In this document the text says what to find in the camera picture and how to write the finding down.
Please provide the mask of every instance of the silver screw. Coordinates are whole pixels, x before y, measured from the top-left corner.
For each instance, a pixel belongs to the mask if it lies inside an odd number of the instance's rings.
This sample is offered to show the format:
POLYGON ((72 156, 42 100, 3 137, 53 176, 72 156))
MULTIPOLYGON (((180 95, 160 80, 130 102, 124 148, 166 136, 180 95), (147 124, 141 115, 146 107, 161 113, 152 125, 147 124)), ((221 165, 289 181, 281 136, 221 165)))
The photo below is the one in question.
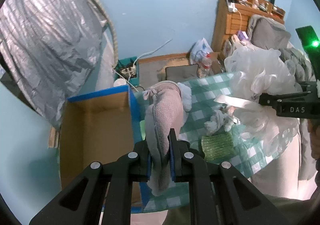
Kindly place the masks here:
POLYGON ((129 154, 128 154, 128 157, 129 158, 136 158, 138 156, 138 154, 136 153, 136 152, 130 152, 129 154))
POLYGON ((225 169, 229 169, 231 167, 231 164, 227 161, 222 162, 221 166, 225 169))
POLYGON ((186 153, 184 153, 184 157, 185 158, 189 158, 189 159, 191 159, 191 158, 193 158, 193 153, 191 153, 191 152, 186 152, 186 153))
POLYGON ((93 162, 93 163, 90 164, 90 167, 92 169, 97 169, 97 168, 100 167, 100 163, 99 162, 93 162))

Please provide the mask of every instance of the wooden headboard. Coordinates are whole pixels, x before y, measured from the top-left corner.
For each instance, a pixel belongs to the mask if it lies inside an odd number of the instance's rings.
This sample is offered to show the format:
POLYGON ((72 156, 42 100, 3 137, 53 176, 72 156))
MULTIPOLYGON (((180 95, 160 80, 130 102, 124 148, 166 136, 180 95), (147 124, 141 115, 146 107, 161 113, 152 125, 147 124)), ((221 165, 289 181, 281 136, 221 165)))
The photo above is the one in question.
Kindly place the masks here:
POLYGON ((248 21, 250 17, 254 14, 262 15, 268 18, 272 18, 281 24, 284 24, 283 18, 285 11, 279 7, 275 11, 273 5, 267 0, 258 0, 259 4, 264 3, 267 11, 262 11, 259 9, 252 8, 252 2, 254 0, 247 0, 247 5, 235 4, 236 8, 242 15, 242 20, 238 12, 232 13, 228 11, 227 1, 219 0, 217 17, 215 22, 215 28, 213 32, 213 38, 211 43, 211 48, 215 52, 222 51, 223 43, 231 35, 236 34, 238 30, 246 31, 248 26, 248 21))

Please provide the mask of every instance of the green led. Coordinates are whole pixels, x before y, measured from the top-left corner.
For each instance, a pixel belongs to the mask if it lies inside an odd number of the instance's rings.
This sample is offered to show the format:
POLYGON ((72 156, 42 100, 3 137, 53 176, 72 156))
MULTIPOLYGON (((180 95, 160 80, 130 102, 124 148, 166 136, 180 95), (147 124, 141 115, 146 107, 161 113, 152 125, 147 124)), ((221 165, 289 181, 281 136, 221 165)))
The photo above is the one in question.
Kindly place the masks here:
POLYGON ((315 40, 312 42, 313 47, 318 47, 319 46, 319 41, 315 40))

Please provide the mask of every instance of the green and white tablecloth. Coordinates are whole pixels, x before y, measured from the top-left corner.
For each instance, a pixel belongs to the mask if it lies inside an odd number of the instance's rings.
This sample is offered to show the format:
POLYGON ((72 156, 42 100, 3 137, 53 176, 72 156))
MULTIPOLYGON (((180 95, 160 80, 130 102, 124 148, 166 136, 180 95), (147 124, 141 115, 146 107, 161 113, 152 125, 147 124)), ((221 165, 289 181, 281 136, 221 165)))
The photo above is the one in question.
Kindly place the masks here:
MULTIPOLYGON (((191 88, 192 91, 192 109, 189 112, 186 123, 180 130, 179 139, 188 140, 190 146, 199 150, 201 137, 206 135, 204 123, 210 120, 215 109, 219 109, 221 104, 214 102, 219 94, 230 95, 229 80, 233 74, 223 73, 209 76, 203 79, 194 79, 183 84, 191 88)), ((142 93, 136 93, 136 98, 140 105, 141 120, 145 118, 145 111, 148 107, 148 101, 144 101, 142 93)), ((273 159, 279 157, 278 153, 272 156, 265 156, 262 151, 262 143, 259 140, 243 140, 240 138, 242 125, 234 125, 231 129, 234 140, 234 150, 236 156, 228 160, 245 177, 249 178, 273 159)), ((188 183, 171 182, 169 188, 161 196, 150 196, 150 200, 144 208, 145 213, 157 212, 172 209, 189 203, 188 183)))

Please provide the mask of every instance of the teal basket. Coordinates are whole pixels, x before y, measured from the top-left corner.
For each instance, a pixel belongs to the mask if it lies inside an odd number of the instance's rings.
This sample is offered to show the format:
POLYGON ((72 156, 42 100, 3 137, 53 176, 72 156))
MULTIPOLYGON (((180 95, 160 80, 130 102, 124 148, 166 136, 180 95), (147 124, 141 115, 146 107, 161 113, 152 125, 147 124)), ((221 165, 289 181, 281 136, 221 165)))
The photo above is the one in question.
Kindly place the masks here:
MULTIPOLYGON (((136 58, 137 58, 137 57, 125 58, 125 59, 119 60, 119 62, 120 62, 122 65, 126 66, 126 65, 128 65, 128 64, 130 63, 130 61, 133 61, 133 62, 134 62, 134 61, 136 60, 136 58)), ((120 68, 119 62, 118 62, 118 64, 117 64, 116 68, 115 68, 115 70, 116 70, 117 72, 119 71, 119 68, 120 68)), ((138 61, 136 62, 135 65, 136 65, 137 77, 135 77, 135 78, 130 78, 129 83, 131 83, 133 86, 139 86, 139 63, 138 63, 138 61)), ((117 80, 117 79, 119 79, 119 78, 120 78, 120 76, 119 76, 118 74, 116 74, 116 75, 115 75, 115 80, 117 80)))

